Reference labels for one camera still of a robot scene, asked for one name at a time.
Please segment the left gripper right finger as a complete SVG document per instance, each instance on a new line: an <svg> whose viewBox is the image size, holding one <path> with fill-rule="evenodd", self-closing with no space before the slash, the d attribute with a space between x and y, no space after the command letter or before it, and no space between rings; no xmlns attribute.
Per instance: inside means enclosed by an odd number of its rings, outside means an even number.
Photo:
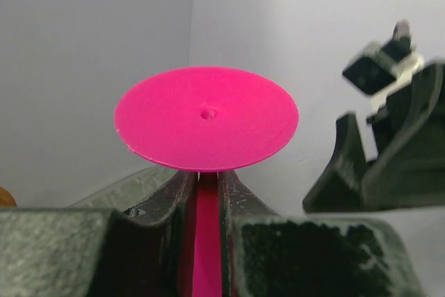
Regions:
<svg viewBox="0 0 445 297"><path fill-rule="evenodd" d="M224 296L423 296L405 246L371 218L295 218L218 176Z"/></svg>

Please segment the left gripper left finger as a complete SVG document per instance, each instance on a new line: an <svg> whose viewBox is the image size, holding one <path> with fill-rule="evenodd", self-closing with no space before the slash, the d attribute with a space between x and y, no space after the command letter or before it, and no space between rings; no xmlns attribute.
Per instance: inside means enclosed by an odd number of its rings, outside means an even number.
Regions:
<svg viewBox="0 0 445 297"><path fill-rule="evenodd" d="M195 172L126 211L1 210L2 296L190 296Z"/></svg>

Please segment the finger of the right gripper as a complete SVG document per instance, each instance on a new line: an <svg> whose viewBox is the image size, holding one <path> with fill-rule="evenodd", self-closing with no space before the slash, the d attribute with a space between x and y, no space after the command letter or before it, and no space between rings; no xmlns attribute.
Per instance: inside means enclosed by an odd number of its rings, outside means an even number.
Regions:
<svg viewBox="0 0 445 297"><path fill-rule="evenodd" d="M444 203L444 63L427 64L410 85L389 95L392 139L367 170L361 197L368 210Z"/></svg>
<svg viewBox="0 0 445 297"><path fill-rule="evenodd" d="M358 212L360 189L368 164L354 113L336 121L336 140L331 159L302 201L306 212Z"/></svg>

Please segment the pink plastic wine glass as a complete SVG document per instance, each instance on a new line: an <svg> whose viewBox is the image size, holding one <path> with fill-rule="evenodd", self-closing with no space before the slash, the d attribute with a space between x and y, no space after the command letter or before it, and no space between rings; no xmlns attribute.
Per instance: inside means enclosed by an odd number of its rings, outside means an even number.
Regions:
<svg viewBox="0 0 445 297"><path fill-rule="evenodd" d="M287 91L258 74L228 67L163 72L141 81L118 102L115 129L131 152L198 174L193 266L182 269L177 280L183 296L223 294L224 173L279 152L298 121L298 107Z"/></svg>

